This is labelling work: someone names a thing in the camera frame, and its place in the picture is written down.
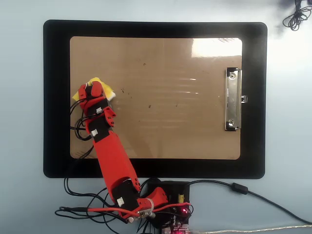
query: red robotic arm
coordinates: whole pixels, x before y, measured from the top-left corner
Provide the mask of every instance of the red robotic arm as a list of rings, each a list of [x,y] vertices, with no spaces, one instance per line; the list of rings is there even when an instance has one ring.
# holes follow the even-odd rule
[[[122,209],[149,215],[154,207],[168,203],[164,190],[157,187],[146,198],[140,198],[141,190],[136,172],[116,133],[112,131],[115,112],[98,81],[80,87],[81,108],[87,118],[86,130],[93,138],[93,145],[101,167],[108,193]],[[130,214],[119,213],[123,218]]]

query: table surface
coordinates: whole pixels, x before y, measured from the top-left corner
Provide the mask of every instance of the table surface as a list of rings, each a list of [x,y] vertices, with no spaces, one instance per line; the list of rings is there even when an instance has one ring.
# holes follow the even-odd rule
[[[293,0],[9,1],[0,4],[2,141],[0,230],[4,234],[110,233],[105,225],[54,215],[59,206],[81,206],[62,179],[43,174],[43,42],[48,19],[115,21],[261,21],[268,35],[266,174],[235,180],[305,219],[312,219],[312,170],[309,130],[312,17],[293,32],[282,19]],[[73,190],[96,192],[102,179],[72,179]],[[191,188],[194,230],[257,229],[301,224],[252,196],[218,185]],[[137,225],[112,225],[135,233]],[[287,230],[283,233],[311,233]]]

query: silver clip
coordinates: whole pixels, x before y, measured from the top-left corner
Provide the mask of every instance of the silver clip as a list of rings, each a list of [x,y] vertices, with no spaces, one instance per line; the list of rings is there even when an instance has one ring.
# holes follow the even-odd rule
[[[242,71],[228,67],[225,85],[225,130],[236,131],[241,127],[241,104],[247,102],[242,96]]]

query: yellow sponge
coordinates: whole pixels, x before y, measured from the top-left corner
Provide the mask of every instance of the yellow sponge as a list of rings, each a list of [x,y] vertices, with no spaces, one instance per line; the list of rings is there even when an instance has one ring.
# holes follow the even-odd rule
[[[102,82],[99,78],[94,77],[91,80],[88,81],[88,85],[91,85],[93,81],[98,81],[102,84],[104,93],[106,95],[107,100],[111,101],[114,97],[116,97],[116,94],[113,92],[112,88],[110,86],[108,86],[107,84],[105,84],[104,82]],[[75,101],[79,100],[79,93],[78,91],[75,93],[75,95],[73,95],[73,99]]]

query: black tray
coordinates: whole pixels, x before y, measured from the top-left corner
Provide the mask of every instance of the black tray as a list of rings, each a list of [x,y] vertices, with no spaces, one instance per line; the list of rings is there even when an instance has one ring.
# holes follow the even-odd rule
[[[242,51],[241,156],[237,160],[140,159],[138,177],[261,178],[265,173],[267,27],[259,22],[166,23],[48,20],[43,27],[44,161],[47,177],[65,177],[70,163],[70,58],[73,36],[127,38],[240,38]],[[97,159],[77,164],[71,177],[102,177]]]

